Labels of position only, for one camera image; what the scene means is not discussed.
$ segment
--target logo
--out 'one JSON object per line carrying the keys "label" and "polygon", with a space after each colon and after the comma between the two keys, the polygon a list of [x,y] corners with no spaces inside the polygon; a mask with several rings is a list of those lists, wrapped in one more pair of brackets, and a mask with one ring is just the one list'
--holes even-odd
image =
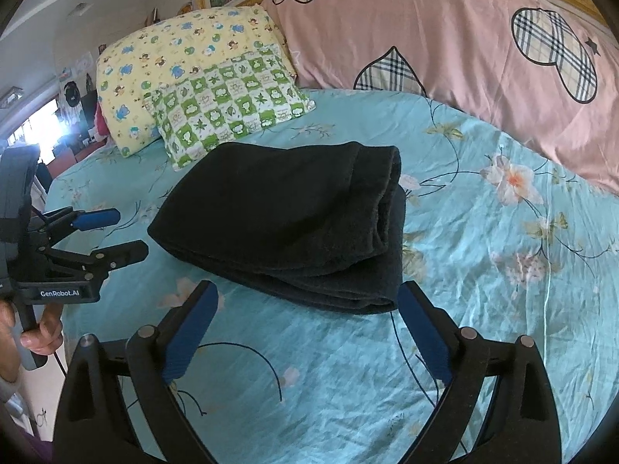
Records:
{"label": "logo", "polygon": [[67,291],[41,291],[39,295],[42,297],[50,296],[81,296],[79,290],[67,290]]}

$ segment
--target bright window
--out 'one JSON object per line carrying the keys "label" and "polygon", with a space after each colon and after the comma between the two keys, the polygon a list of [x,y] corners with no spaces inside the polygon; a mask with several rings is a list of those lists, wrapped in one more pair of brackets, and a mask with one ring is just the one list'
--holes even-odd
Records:
{"label": "bright window", "polygon": [[8,137],[9,145],[14,145],[16,142],[39,145],[43,163],[52,162],[54,160],[52,148],[58,142],[58,138],[64,134],[63,126],[55,115],[56,110],[58,110],[58,104],[55,99],[52,99],[36,113],[33,113]]}

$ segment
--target screw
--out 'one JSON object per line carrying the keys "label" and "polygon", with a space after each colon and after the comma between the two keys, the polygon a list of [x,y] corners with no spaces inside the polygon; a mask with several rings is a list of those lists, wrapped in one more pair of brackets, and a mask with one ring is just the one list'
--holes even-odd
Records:
{"label": "screw", "polygon": [[535,345],[535,340],[533,340],[530,336],[528,336],[528,334],[523,334],[520,337],[520,343],[524,345],[525,347],[528,347],[529,349],[531,349],[531,347]]}
{"label": "screw", "polygon": [[473,340],[477,338],[477,331],[473,328],[469,328],[468,326],[461,328],[460,334],[463,338],[466,338],[467,340]]}
{"label": "screw", "polygon": [[81,345],[82,347],[88,347],[94,341],[95,341],[95,335],[88,333],[79,339],[79,345]]}
{"label": "screw", "polygon": [[148,338],[155,334],[155,327],[152,324],[147,324],[146,326],[142,326],[139,330],[137,330],[137,334],[142,338]]}

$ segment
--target folded towel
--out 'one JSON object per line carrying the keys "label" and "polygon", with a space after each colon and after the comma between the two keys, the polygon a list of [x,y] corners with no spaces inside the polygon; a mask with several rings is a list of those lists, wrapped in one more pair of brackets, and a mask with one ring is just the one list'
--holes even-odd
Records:
{"label": "folded towel", "polygon": [[395,308],[405,195],[395,147],[215,148],[149,226],[166,251],[296,303],[355,314]]}

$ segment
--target blue gripper pad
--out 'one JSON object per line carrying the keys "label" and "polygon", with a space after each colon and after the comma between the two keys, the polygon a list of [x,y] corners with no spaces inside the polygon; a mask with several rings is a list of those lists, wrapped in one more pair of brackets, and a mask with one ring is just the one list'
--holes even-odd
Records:
{"label": "blue gripper pad", "polygon": [[397,306],[431,375],[450,384],[450,350],[406,283],[397,293]]}
{"label": "blue gripper pad", "polygon": [[161,376],[166,385],[182,377],[190,365],[204,333],[217,312],[219,295],[210,281],[202,281],[187,301],[172,309],[159,325],[162,334],[166,326],[178,327],[165,347],[165,364]]}
{"label": "blue gripper pad", "polygon": [[72,226],[84,232],[95,228],[109,227],[120,221],[120,212],[117,209],[102,209],[101,211],[92,211],[90,213],[80,213]]}

